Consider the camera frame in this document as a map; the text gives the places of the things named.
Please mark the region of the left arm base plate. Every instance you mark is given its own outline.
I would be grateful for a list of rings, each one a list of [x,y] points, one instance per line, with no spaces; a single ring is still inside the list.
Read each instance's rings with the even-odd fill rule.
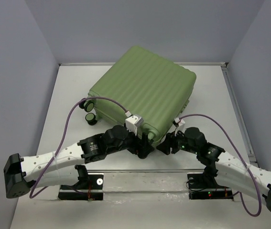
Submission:
[[[89,173],[88,181],[77,182],[73,186],[61,185],[58,192],[59,200],[102,201],[104,197],[103,173]]]

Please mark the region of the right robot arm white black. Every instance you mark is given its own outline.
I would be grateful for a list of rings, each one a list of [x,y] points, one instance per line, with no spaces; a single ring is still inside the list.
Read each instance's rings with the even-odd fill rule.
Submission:
[[[207,187],[216,184],[230,187],[257,199],[271,212],[271,172],[243,162],[207,142],[198,128],[190,127],[184,132],[168,133],[157,149],[167,155],[180,150],[195,154],[197,160],[205,166],[202,181]]]

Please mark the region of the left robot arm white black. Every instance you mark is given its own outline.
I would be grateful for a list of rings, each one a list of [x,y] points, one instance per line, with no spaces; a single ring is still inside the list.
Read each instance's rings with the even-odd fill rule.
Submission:
[[[40,187],[75,185],[84,188],[88,183],[85,164],[123,150],[144,159],[154,150],[152,144],[151,134],[138,135],[116,125],[59,152],[24,157],[12,154],[3,169],[6,198],[19,198]]]

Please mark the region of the green suitcase with blue lining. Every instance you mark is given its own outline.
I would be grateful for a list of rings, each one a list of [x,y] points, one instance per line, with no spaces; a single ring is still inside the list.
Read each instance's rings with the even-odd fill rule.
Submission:
[[[140,46],[132,46],[91,87],[89,100],[80,105],[95,110],[96,119],[125,123],[125,111],[143,118],[138,134],[158,145],[184,111],[196,74]]]

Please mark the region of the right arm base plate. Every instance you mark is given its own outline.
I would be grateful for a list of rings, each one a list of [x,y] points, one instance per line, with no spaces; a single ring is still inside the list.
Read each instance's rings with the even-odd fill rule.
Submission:
[[[188,174],[185,186],[190,200],[234,199],[231,188],[220,186],[203,174]]]

